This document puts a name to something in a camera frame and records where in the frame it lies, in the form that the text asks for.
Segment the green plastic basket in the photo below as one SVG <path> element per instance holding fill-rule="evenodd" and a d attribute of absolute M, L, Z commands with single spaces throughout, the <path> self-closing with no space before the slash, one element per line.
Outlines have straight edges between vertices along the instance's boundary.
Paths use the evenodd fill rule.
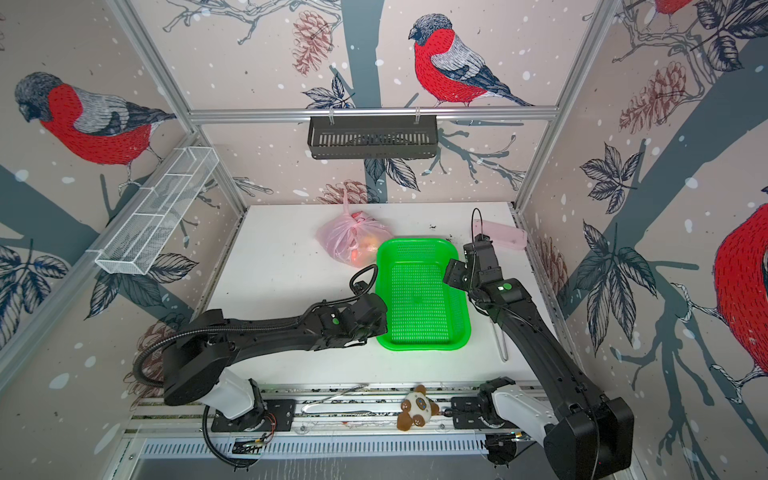
<path fill-rule="evenodd" d="M 390 351 L 455 351 L 471 336 L 467 300 L 444 283 L 456 248 L 439 238 L 394 238 L 377 252 L 376 294 L 385 302 L 387 333 L 379 344 Z"/>

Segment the pink plastic bag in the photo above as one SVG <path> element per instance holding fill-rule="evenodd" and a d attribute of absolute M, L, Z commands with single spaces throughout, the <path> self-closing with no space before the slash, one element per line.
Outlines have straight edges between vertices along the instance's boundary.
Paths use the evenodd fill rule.
<path fill-rule="evenodd" d="M 388 227 L 364 211 L 351 212 L 347 191 L 344 191 L 342 205 L 343 213 L 322 225 L 317 230 L 315 239 L 333 260 L 362 268 L 354 265 L 351 260 L 351 250 L 355 247 L 357 238 L 376 236 L 382 245 L 393 239 L 394 235 Z"/>

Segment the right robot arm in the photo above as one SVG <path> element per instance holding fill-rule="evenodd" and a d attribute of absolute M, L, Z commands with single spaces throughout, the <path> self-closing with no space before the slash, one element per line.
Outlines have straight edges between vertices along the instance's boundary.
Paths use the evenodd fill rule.
<path fill-rule="evenodd" d="M 629 405 L 609 398 L 578 367 L 521 282 L 504 278 L 488 236 L 476 235 L 463 249 L 463 261 L 449 262 L 445 284 L 466 292 L 513 341 L 547 397 L 540 402 L 506 377 L 489 381 L 478 395 L 484 421 L 520 427 L 543 447 L 560 479 L 601 479 L 629 468 L 635 421 Z"/>

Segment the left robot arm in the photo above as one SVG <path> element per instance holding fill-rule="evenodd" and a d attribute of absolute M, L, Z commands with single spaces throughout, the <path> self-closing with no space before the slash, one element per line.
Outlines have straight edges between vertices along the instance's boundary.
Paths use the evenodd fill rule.
<path fill-rule="evenodd" d="M 312 304 L 299 316 L 247 321 L 204 312 L 179 332 L 139 353 L 135 380 L 163 390 L 168 406 L 202 402 L 236 431 L 262 425 L 268 410 L 253 379 L 229 369 L 251 358 L 289 351 L 321 351 L 365 345 L 387 332 L 387 306 L 363 293 Z"/>

